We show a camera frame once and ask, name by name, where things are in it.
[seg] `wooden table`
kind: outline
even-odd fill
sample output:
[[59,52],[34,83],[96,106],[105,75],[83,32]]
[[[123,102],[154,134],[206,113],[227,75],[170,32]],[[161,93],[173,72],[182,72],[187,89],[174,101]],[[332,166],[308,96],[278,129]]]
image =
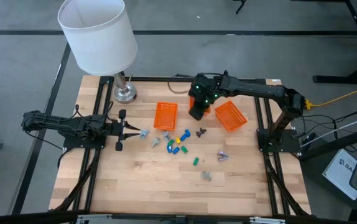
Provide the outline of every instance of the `wooden table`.
[[[89,75],[83,77],[76,101],[83,115],[93,112],[99,79]],[[271,85],[281,83],[280,80],[266,82]],[[119,110],[127,109],[127,121],[140,129],[150,129],[150,133],[145,140],[138,136],[125,140],[121,152],[114,149],[116,138],[107,138],[106,147],[101,151],[91,212],[271,215],[266,171],[257,146],[257,115],[253,97],[236,96],[231,99],[247,117],[248,123],[233,133],[227,133],[217,120],[213,109],[226,102],[226,98],[220,98],[212,106],[209,115],[201,121],[195,121],[188,114],[187,94],[173,94],[167,88],[166,82],[133,84],[138,91],[136,101],[129,105],[115,102],[109,115],[116,118]],[[171,85],[179,91],[189,89],[190,83]],[[176,155],[167,153],[167,143],[163,140],[162,131],[153,128],[156,103],[159,101],[178,103],[177,125],[170,135],[180,137],[185,129],[190,130],[191,137],[180,144],[188,149],[187,154],[182,151]],[[271,111],[274,119],[281,113],[273,101]],[[201,138],[195,135],[199,127],[207,129]],[[162,142],[152,148],[151,142],[154,137],[160,137]],[[219,162],[219,151],[227,153],[229,159]],[[74,149],[62,159],[50,208],[60,205],[76,184],[83,152],[84,149]],[[200,160],[198,165],[194,166],[193,161],[196,157]],[[288,190],[302,208],[310,213],[298,160],[287,153],[281,153],[280,159]],[[204,170],[211,172],[211,182],[200,177]],[[85,204],[86,189],[87,186],[82,192],[80,208]],[[276,197],[279,211],[282,213],[281,197],[277,187]]]

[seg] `desk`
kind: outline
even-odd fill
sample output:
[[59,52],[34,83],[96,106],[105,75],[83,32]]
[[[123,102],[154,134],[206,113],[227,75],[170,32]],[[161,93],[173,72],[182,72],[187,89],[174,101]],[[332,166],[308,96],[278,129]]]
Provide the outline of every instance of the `desk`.
[[[82,79],[76,103],[80,113],[89,115],[98,89],[99,77],[86,75]],[[280,84],[279,80],[266,80],[267,84]],[[123,143],[123,151],[115,151],[115,137],[108,137],[101,150],[96,175],[91,212],[96,213],[153,213],[187,215],[265,215],[271,216],[267,189],[266,171],[256,139],[257,115],[254,98],[236,96],[235,105],[247,117],[248,123],[233,133],[227,133],[214,115],[214,109],[227,101],[220,98],[211,113],[201,121],[188,114],[187,94],[176,95],[169,91],[166,82],[133,82],[138,91],[136,101],[129,105],[114,103],[109,113],[116,118],[118,111],[127,109],[126,120],[141,129],[150,129],[145,140],[139,136]],[[189,89],[190,83],[171,83],[175,90]],[[168,154],[162,131],[153,128],[156,103],[158,101],[178,103],[177,125],[172,137],[181,136],[189,129],[191,137],[184,145],[188,153]],[[276,119],[281,110],[271,101],[272,116]],[[198,138],[199,127],[207,132]],[[154,137],[162,142],[151,147]],[[227,161],[218,162],[217,152],[229,155]],[[61,161],[50,201],[55,208],[75,186],[80,173],[84,149],[74,149]],[[193,160],[200,161],[194,166]],[[285,184],[302,208],[310,213],[299,161],[290,154],[280,154]],[[202,171],[210,171],[213,180],[200,177]],[[79,208],[84,207],[84,186]],[[276,197],[280,213],[282,203],[279,189]]]

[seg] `yellow cable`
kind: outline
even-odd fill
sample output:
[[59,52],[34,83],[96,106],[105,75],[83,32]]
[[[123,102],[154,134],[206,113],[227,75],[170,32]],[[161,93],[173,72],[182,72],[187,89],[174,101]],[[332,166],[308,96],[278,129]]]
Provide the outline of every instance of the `yellow cable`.
[[348,94],[346,94],[346,95],[343,95],[343,96],[341,96],[341,97],[338,97],[338,98],[336,98],[336,99],[330,100],[330,101],[328,101],[328,102],[324,102],[324,103],[318,104],[318,105],[314,105],[314,104],[312,104],[309,100],[305,100],[305,107],[306,107],[307,110],[310,110],[310,109],[313,108],[313,107],[325,106],[325,105],[328,105],[328,104],[333,103],[333,102],[335,102],[335,101],[341,100],[341,99],[343,99],[343,98],[345,98],[345,97],[347,97],[347,96],[350,96],[350,95],[352,95],[352,94],[354,94],[354,93],[357,93],[357,90],[356,90],[356,91],[353,91],[353,92],[351,92],[351,93],[348,93]]

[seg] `orange basket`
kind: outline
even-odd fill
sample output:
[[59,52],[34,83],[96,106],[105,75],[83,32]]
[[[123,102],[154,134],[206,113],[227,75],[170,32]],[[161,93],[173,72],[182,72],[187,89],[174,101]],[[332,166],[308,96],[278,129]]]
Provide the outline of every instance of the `orange basket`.
[[176,127],[177,107],[178,104],[176,103],[158,102],[156,105],[154,128],[173,131]]
[[[190,96],[190,109],[191,109],[191,107],[193,106],[193,102],[194,102],[194,101],[195,101],[194,97]],[[204,112],[205,112],[205,115],[208,114],[208,113],[210,113],[210,107],[209,107],[208,109],[206,109]]]
[[217,107],[216,116],[229,133],[248,122],[232,101]]

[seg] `gray floor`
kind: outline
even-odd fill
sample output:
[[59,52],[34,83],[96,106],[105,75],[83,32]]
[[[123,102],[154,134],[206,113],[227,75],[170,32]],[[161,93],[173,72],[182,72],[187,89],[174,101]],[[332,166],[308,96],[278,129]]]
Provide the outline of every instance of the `gray floor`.
[[[59,29],[63,1],[0,0],[0,29]],[[135,30],[355,30],[342,3],[248,0],[239,15],[229,0],[126,0]],[[353,1],[357,10],[357,1]],[[357,38],[138,35],[139,53],[125,72],[135,76],[222,72],[241,78],[279,78],[314,103],[356,90],[357,85],[312,83],[313,75],[347,75],[357,69]],[[66,44],[64,36],[0,36],[0,215],[9,213],[32,138],[20,128],[23,112],[43,110]],[[53,114],[72,114],[81,71],[71,55]],[[307,114],[343,116],[357,110],[357,95]],[[356,120],[349,118],[343,124]],[[302,129],[302,123],[294,121]],[[318,134],[325,129],[316,129]],[[47,131],[46,139],[63,139]],[[44,144],[24,213],[48,208],[60,151]],[[350,209],[305,177],[312,213],[346,220]]]

